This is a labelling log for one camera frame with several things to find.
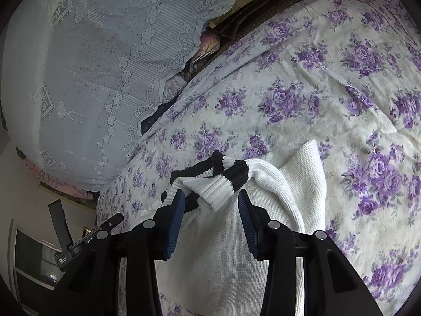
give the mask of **blue gripper pad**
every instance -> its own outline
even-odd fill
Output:
[[[250,212],[248,210],[246,197],[243,195],[243,192],[238,194],[238,211],[241,217],[241,222],[243,224],[245,238],[247,239],[248,250],[253,254],[254,258],[257,259],[259,249],[257,247],[257,230],[254,226],[253,220],[251,218]]]
[[[166,243],[164,249],[164,254],[167,259],[171,257],[171,254],[176,249],[178,233],[180,232],[180,227],[182,224],[184,208],[186,206],[186,196],[183,190],[177,190],[173,203],[176,203],[176,207],[174,209],[173,218],[171,219],[170,225],[167,229]]]

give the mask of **fabric fold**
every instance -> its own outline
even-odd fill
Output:
[[[207,176],[213,165],[225,170]],[[258,315],[268,262],[254,260],[248,250],[237,193],[246,189],[253,204],[292,230],[311,234],[324,229],[326,181],[316,142],[299,141],[249,160],[215,151],[175,176],[164,204],[182,189],[188,199],[197,199],[197,206],[184,215],[172,257],[157,264],[160,292],[205,316]],[[302,259],[296,262],[296,314],[303,315]]]

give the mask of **white wall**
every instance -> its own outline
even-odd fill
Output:
[[[29,236],[58,246],[48,210],[48,204],[54,202],[56,196],[39,187],[39,181],[29,173],[10,141],[0,157],[0,273],[7,285],[11,219],[23,226]],[[82,236],[83,226],[94,227],[95,211],[63,200],[62,204],[73,241],[77,241]]]

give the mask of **floral bedspread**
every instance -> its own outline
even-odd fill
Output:
[[[190,82],[102,194],[98,220],[120,211],[133,228],[172,170],[214,149],[242,159],[316,139],[326,230],[392,316],[421,276],[420,83],[420,33],[399,0],[304,0]],[[193,315],[161,299],[165,315]]]

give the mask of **metal screw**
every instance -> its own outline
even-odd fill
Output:
[[[276,220],[271,220],[267,223],[267,225],[272,228],[272,229],[278,229],[279,227],[281,227],[281,224],[276,221]]]
[[[106,230],[100,230],[97,234],[96,237],[100,240],[104,240],[106,239],[108,236],[108,232]]]
[[[323,232],[322,230],[318,230],[316,232],[316,237],[320,240],[324,240],[328,237],[328,235],[325,232]]]
[[[143,223],[143,227],[144,228],[153,228],[153,227],[155,227],[155,221],[154,220],[146,220]]]

